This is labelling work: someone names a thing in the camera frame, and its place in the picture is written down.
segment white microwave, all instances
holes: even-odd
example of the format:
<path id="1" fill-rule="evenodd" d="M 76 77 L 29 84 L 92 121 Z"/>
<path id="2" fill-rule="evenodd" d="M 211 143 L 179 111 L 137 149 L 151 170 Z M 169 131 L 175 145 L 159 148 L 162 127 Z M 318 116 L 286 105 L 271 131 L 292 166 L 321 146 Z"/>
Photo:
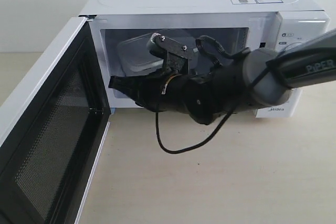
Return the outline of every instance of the white microwave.
<path id="1" fill-rule="evenodd" d="M 0 222 L 78 222 L 111 109 L 137 107 L 108 88 L 110 76 L 160 67 L 147 58 L 153 32 L 190 46 L 208 35 L 233 54 L 288 50 L 328 24 L 313 0 L 89 0 L 0 107 Z M 291 116 L 300 94 L 256 116 Z"/>

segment microwave door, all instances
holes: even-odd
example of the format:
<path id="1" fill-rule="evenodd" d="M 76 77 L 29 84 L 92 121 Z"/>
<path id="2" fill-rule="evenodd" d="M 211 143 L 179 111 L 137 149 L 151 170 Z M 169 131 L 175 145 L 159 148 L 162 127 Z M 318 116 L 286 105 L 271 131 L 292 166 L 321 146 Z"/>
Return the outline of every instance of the microwave door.
<path id="1" fill-rule="evenodd" d="M 74 223 L 109 115 L 89 24 L 72 18 L 0 107 L 1 223 Z"/>

